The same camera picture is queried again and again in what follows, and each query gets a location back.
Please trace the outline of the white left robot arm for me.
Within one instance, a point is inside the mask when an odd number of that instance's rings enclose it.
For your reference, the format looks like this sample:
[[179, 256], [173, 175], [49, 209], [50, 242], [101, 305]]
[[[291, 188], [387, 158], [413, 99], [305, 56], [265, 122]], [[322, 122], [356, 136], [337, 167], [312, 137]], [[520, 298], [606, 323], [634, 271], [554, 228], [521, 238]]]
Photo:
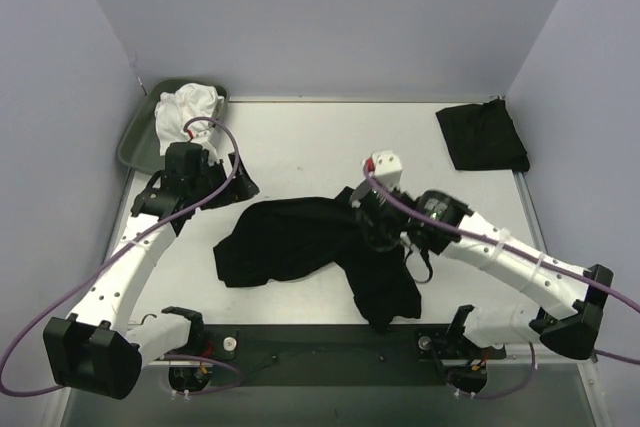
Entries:
[[43, 332], [54, 381], [114, 399], [129, 395], [144, 367], [176, 353], [211, 350], [201, 313], [166, 307], [136, 327], [133, 309], [159, 260], [196, 211], [249, 200], [259, 192], [238, 152], [231, 167], [200, 144], [176, 142], [135, 197], [116, 252], [84, 297]]

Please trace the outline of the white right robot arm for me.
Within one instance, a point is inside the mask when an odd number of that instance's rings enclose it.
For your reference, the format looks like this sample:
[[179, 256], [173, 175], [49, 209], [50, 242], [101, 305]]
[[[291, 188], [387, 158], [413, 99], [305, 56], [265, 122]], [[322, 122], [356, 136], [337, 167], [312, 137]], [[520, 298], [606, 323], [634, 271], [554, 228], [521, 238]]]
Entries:
[[600, 264], [580, 267], [552, 259], [489, 223], [467, 204], [438, 190], [418, 198], [394, 190], [393, 203], [360, 186], [350, 198], [367, 239], [388, 250], [407, 239], [423, 259], [460, 261], [508, 285], [533, 308], [458, 308], [447, 333], [460, 350], [539, 342], [574, 360], [592, 356], [614, 274]]

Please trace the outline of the grey plastic tray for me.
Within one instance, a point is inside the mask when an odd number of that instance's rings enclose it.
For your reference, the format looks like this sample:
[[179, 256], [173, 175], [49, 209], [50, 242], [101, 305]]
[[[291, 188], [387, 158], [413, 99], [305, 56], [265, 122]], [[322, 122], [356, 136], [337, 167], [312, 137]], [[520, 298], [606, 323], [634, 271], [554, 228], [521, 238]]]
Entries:
[[164, 167], [159, 155], [160, 142], [155, 129], [155, 108], [162, 94], [174, 94], [189, 83], [213, 86], [220, 100], [214, 115], [224, 121], [228, 110], [229, 93], [225, 87], [210, 79], [167, 78], [157, 83], [136, 107], [135, 113], [125, 128], [116, 150], [118, 160], [135, 171], [151, 175]]

